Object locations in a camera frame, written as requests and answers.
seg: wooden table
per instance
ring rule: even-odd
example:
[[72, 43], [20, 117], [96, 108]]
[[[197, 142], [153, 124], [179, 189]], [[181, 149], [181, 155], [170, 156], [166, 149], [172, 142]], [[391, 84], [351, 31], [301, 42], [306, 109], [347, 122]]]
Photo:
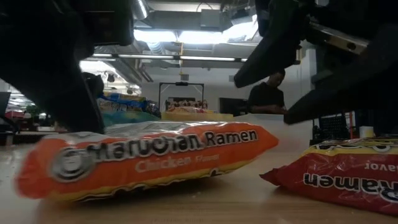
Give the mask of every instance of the wooden table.
[[59, 205], [19, 198], [12, 177], [29, 146], [0, 150], [0, 223], [397, 223], [372, 212], [317, 202], [276, 189], [258, 174], [292, 162], [298, 152], [269, 151], [231, 174], [147, 191], [140, 197]]

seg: computer monitor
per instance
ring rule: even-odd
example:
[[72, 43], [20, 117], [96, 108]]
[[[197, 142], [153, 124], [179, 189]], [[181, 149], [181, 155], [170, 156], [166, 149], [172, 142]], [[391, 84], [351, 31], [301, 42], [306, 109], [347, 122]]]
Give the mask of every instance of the computer monitor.
[[220, 113], [241, 116], [248, 113], [248, 100], [220, 98]]

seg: orange ramen package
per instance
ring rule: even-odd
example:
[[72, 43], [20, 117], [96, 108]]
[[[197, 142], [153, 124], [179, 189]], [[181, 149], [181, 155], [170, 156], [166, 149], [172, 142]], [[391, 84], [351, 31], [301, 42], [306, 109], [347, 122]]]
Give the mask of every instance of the orange ramen package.
[[398, 139], [323, 142], [261, 177], [317, 200], [398, 215]]
[[236, 170], [278, 139], [247, 123], [152, 121], [44, 137], [16, 177], [29, 198], [87, 201]]

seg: man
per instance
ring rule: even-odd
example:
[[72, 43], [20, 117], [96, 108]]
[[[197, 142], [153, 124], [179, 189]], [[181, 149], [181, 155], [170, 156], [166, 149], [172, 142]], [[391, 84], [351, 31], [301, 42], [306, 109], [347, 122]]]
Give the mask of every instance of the man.
[[284, 92], [278, 86], [285, 78], [285, 70], [271, 75], [267, 82], [253, 87], [248, 106], [251, 113], [286, 114]]

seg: black shirt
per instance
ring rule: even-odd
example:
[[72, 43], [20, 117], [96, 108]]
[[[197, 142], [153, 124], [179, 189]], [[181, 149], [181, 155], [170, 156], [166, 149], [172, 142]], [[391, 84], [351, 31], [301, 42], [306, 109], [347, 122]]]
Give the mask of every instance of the black shirt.
[[252, 106], [269, 105], [278, 105], [280, 107], [284, 107], [284, 92], [280, 91], [278, 88], [271, 87], [264, 82], [253, 87], [253, 89], [250, 91], [248, 100], [249, 108]]

